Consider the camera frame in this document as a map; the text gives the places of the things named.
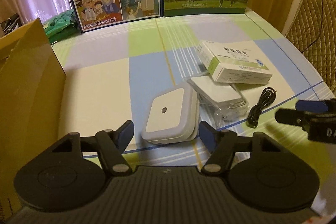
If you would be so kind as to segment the white square night light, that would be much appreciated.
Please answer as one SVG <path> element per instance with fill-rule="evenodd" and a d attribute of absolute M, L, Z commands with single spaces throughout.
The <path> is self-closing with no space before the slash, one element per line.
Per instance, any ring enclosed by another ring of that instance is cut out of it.
<path fill-rule="evenodd" d="M 197 136 L 198 121 L 198 94 L 183 82 L 152 100 L 141 136 L 153 144 L 191 141 Z"/>

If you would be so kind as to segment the white green tablet box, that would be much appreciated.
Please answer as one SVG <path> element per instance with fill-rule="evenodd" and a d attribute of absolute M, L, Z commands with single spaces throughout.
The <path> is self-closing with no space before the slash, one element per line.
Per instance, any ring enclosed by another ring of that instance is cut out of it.
<path fill-rule="evenodd" d="M 202 40 L 197 54 L 216 83 L 265 85 L 273 76 L 270 61 L 253 41 Z"/>

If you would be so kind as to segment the clear bag with white plug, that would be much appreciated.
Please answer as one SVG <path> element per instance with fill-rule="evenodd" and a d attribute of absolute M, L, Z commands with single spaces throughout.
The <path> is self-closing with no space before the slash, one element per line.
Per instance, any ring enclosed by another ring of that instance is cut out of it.
<path fill-rule="evenodd" d="M 239 119 L 249 109 L 248 101 L 234 84 L 216 83 L 210 75 L 190 77 L 187 82 L 199 95 L 201 108 L 217 127 Z"/>

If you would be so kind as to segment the quilted tan chair cushion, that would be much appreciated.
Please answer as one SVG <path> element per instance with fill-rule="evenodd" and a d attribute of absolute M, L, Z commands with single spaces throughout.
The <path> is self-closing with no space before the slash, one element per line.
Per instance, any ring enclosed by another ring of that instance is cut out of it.
<path fill-rule="evenodd" d="M 300 0 L 285 37 L 335 92 L 335 0 Z"/>

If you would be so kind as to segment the brown cardboard box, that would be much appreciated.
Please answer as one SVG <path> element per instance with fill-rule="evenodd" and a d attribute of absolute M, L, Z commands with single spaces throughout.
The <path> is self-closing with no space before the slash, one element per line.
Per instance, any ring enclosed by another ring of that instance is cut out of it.
<path fill-rule="evenodd" d="M 1 38 L 1 220 L 21 208 L 18 170 L 56 142 L 66 74 L 39 19 Z"/>

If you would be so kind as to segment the green plastic bag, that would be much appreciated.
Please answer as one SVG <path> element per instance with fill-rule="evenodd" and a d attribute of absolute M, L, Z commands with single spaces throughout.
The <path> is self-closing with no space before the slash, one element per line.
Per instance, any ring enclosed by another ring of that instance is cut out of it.
<path fill-rule="evenodd" d="M 78 31 L 77 19 L 73 9 L 62 12 L 43 23 L 49 43 L 64 40 Z"/>

